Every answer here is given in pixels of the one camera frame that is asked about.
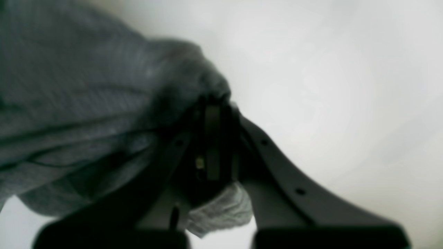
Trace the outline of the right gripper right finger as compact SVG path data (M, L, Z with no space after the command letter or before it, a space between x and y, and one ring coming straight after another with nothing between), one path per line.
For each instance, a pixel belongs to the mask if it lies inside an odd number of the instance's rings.
M239 179L253 204L253 249L410 249L401 225L328 191L230 105L245 149Z

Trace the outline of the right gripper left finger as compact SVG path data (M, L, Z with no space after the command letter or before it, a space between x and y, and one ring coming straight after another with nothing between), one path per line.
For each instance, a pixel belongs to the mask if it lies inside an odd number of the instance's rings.
M189 249L190 210L204 198L208 104L168 141L154 165L97 203L44 227L35 249Z

